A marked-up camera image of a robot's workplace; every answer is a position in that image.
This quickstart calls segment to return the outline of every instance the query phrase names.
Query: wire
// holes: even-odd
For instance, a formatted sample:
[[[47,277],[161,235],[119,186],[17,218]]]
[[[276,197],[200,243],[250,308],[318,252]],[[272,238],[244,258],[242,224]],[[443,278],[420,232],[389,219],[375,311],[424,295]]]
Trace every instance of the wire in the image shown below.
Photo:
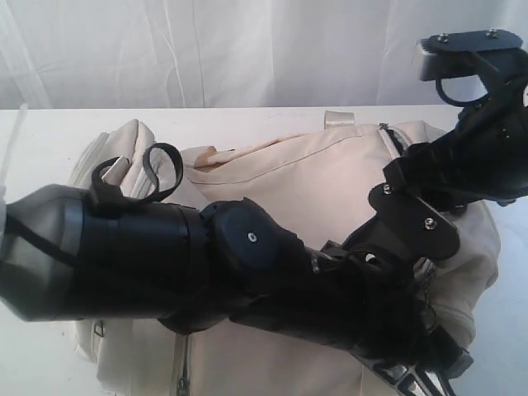
[[[472,101],[456,101],[455,99],[448,97],[446,94],[446,91],[444,91],[444,87],[442,86],[442,80],[441,78],[437,78],[435,81],[436,85],[436,92],[438,93],[438,96],[442,101],[447,103],[448,105],[452,105],[455,107],[468,107],[468,106],[477,106],[482,105],[484,102],[486,102],[489,99],[489,95],[486,94],[479,99],[474,99]]]

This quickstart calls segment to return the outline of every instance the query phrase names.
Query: bolt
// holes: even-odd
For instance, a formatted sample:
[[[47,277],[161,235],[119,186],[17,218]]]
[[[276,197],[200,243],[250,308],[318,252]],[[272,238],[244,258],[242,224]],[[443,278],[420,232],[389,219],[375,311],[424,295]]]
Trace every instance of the bolt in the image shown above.
[[[497,29],[490,29],[489,31],[487,31],[486,37],[488,37],[489,39],[497,39]]]
[[[446,33],[440,33],[437,37],[436,37],[436,41],[442,43],[442,44],[447,44],[447,42],[449,41],[449,35],[447,35]]]
[[[432,229],[436,228],[438,223],[434,219],[432,219],[431,217],[428,217],[426,219],[426,221],[424,222],[424,225],[425,225],[427,230],[432,230]]]

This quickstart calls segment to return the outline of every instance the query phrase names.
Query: white curtain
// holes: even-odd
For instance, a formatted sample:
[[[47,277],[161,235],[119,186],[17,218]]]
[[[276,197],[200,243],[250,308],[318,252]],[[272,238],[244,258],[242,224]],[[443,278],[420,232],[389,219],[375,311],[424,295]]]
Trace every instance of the white curtain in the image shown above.
[[[417,40],[507,28],[525,0],[0,0],[0,108],[438,103]],[[450,84],[474,95],[476,80]]]

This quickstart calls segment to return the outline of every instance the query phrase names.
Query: white tabletop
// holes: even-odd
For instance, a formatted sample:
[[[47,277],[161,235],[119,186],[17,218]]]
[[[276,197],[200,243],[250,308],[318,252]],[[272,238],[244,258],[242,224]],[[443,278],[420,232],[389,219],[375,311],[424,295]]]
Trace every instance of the white tabletop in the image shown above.
[[[137,118],[157,141],[180,149],[215,145],[232,149],[280,135],[323,128],[325,110],[353,111],[356,123],[395,124],[425,120],[443,130],[456,122],[450,106],[367,106],[342,108],[50,110],[29,111],[7,178],[7,199],[22,197],[49,183],[65,183],[83,148],[101,132]],[[15,119],[0,111],[0,153]],[[478,337],[471,348],[476,363],[457,383],[460,394],[522,394],[528,357],[528,312],[524,280],[528,268],[528,204],[490,207],[502,234],[501,276],[476,310]],[[0,307],[0,394],[99,394],[92,367],[69,348],[56,325],[25,324]]]

